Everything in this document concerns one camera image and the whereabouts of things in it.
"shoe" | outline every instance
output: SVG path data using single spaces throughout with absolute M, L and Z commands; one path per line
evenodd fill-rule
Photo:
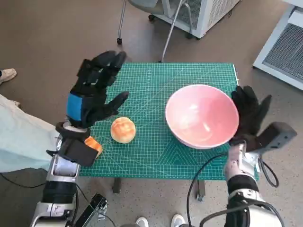
M 136 220 L 136 224 L 140 227 L 148 227 L 148 221 L 146 218 L 138 218 L 138 220 Z
M 15 69 L 1 70 L 1 73 L 2 75 L 0 76 L 0 84 L 13 79 L 17 75 L 17 71 Z
M 179 214 L 175 214 L 175 216 L 171 220 L 170 227 L 179 227 L 182 224 L 185 224 L 184 217 Z

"bread roll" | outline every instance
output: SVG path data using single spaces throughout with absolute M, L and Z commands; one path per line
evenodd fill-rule
M 118 143 L 129 143 L 136 135 L 136 127 L 129 118 L 119 117 L 112 123 L 110 135 Z

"metal stand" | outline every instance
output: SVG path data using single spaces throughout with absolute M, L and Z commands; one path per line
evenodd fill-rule
M 121 30 L 122 30 L 122 24 L 123 24 L 123 19 L 124 19 L 125 8 L 126 8 L 126 0 L 124 0 L 124 2 L 123 2 L 123 8 L 122 8 L 122 13 L 121 13 L 121 18 L 120 18 L 120 25 L 119 25 L 118 38 L 117 38 L 118 45 L 122 44 Z
M 191 39 L 193 37 L 192 36 L 193 20 L 192 20 L 192 17 L 191 17 L 190 6 L 187 3 L 187 0 L 180 0 L 180 3 L 178 5 L 178 7 L 177 7 L 176 13 L 174 15 L 173 21 L 172 21 L 171 26 L 170 26 L 169 35 L 167 37 L 167 40 L 166 40 L 166 43 L 165 43 L 165 46 L 164 46 L 164 50 L 163 50 L 163 53 L 162 53 L 161 61 L 159 61 L 159 62 L 164 62 L 164 56 L 165 56 L 167 47 L 169 45 L 169 40 L 170 40 L 170 37 L 171 37 L 171 33 L 174 30 L 175 23 L 176 23 L 176 20 L 177 20 L 177 17 L 178 17 L 178 14 L 179 14 L 179 11 L 180 11 L 180 8 L 181 8 L 182 5 L 184 5 L 187 8 L 187 13 L 188 13 L 188 17 L 189 17 L 189 23 L 190 23 L 190 30 L 189 30 L 189 34 L 187 34 L 187 38 Z M 121 30 L 122 30 L 122 24 L 123 24 L 123 20 L 124 20 L 125 8 L 126 8 L 126 0 L 124 0 L 124 2 L 123 2 L 123 8 L 122 8 L 122 13 L 121 13 L 121 18 L 120 18 L 120 25 L 119 25 L 118 38 L 117 38 L 117 44 L 118 45 L 122 44 Z M 155 19 L 155 16 L 154 15 L 149 15 L 148 19 L 149 19 L 149 21 L 153 22 L 154 19 Z
M 171 27 L 170 27 L 170 31 L 169 31 L 169 36 L 167 37 L 167 40 L 166 40 L 166 43 L 165 43 L 165 46 L 164 46 L 161 62 L 164 62 L 164 56 L 165 56 L 165 53 L 166 53 L 166 49 L 167 49 L 167 47 L 169 45 L 169 40 L 170 40 L 170 37 L 171 37 L 171 33 L 174 30 L 175 23 L 176 23 L 176 20 L 177 20 L 177 17 L 178 17 L 178 14 L 179 14 L 179 11 L 180 11 L 180 8 L 181 8 L 182 5 L 184 5 L 187 8 L 188 16 L 189 16 L 189 22 L 190 22 L 190 31 L 189 32 L 192 33 L 193 23 L 192 23 L 192 18 L 191 18 L 190 6 L 187 4 L 187 2 L 185 0 L 180 0 L 180 3 L 179 3 L 178 8 L 176 10 L 174 19 L 173 19 L 173 21 L 171 23 Z
M 197 183 L 198 183 L 198 192 L 197 192 L 196 199 L 199 202 L 202 202 L 204 200 L 205 195 L 206 195 L 206 193 L 205 193 L 205 181 L 204 180 L 197 180 Z
M 121 192 L 121 184 L 122 184 L 122 178 L 118 177 L 114 179 L 114 184 L 112 187 L 114 194 L 119 194 Z

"green cutting mat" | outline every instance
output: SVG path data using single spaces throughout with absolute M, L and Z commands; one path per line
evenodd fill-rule
M 102 144 L 103 153 L 92 167 L 82 167 L 82 176 L 146 177 L 191 179 L 201 165 L 228 145 L 196 150 L 181 144 L 165 122 L 168 98 L 179 88 L 190 84 L 207 84 L 228 95 L 237 86 L 233 64 L 228 63 L 127 63 L 108 89 L 108 100 L 121 91 L 129 97 L 118 116 L 97 122 L 91 135 Z M 129 144 L 111 139 L 110 126 L 117 117 L 129 117 L 137 134 Z M 224 180 L 226 158 L 209 164 L 200 179 Z

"floor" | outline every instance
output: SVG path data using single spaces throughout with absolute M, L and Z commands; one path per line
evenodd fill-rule
M 0 0 L 0 66 L 16 68 L 18 76 L 1 85 L 0 93 L 20 102 L 23 109 L 55 124 L 65 116 L 66 98 L 76 81 L 84 58 L 105 50 L 120 50 L 116 44 L 122 1 L 107 0 Z M 280 178 L 280 187 L 271 188 L 263 176 L 259 187 L 264 199 L 282 214 L 286 226 L 303 226 L 303 93 L 282 81 L 251 68 L 286 4 L 277 0 L 243 0 L 230 18 L 217 24 L 200 41 L 187 40 L 175 29 L 166 61 L 232 62 L 240 84 L 251 85 L 259 97 L 273 95 L 264 126 L 272 121 L 292 125 L 298 136 L 283 150 L 264 159 Z M 151 24 L 147 14 L 127 5 L 123 26 L 123 49 L 128 61 L 155 62 L 160 59 L 169 25 Z M 8 174 L 24 184 L 45 179 L 42 170 L 22 170 Z M 83 178 L 79 182 L 88 196 L 100 192 L 109 200 L 107 214 L 117 226 L 145 216 L 150 226 L 168 227 L 175 213 L 186 216 L 186 194 L 190 181 L 126 179 L 120 195 L 113 195 L 110 178 Z M 28 226 L 42 188 L 20 189 L 0 179 L 0 220 L 2 227 Z M 207 182 L 203 203 L 190 201 L 195 226 L 205 215 L 223 209 L 227 201 L 225 182 Z M 81 197 L 80 210 L 86 207 Z M 224 217 L 208 226 L 223 226 Z M 92 219 L 90 226 L 110 226 Z

